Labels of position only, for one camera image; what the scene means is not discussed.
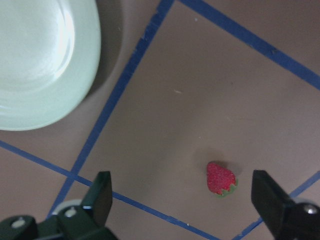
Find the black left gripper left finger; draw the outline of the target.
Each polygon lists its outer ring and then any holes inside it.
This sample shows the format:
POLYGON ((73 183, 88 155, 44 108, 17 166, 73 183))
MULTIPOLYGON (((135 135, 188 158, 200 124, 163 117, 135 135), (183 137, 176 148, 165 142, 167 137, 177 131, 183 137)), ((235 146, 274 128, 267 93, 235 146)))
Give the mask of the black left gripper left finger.
POLYGON ((2 240, 116 240, 106 227, 113 203, 109 171, 101 171, 80 203, 63 203, 48 219, 14 215, 0 222, 2 240))

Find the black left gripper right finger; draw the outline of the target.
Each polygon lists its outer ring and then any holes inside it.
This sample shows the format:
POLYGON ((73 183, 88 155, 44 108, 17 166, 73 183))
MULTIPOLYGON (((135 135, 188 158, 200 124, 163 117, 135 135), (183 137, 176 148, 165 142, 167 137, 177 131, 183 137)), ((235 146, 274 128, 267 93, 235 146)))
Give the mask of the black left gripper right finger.
POLYGON ((251 202, 275 240, 318 240, 320 206, 290 197, 265 170, 254 170, 251 202))

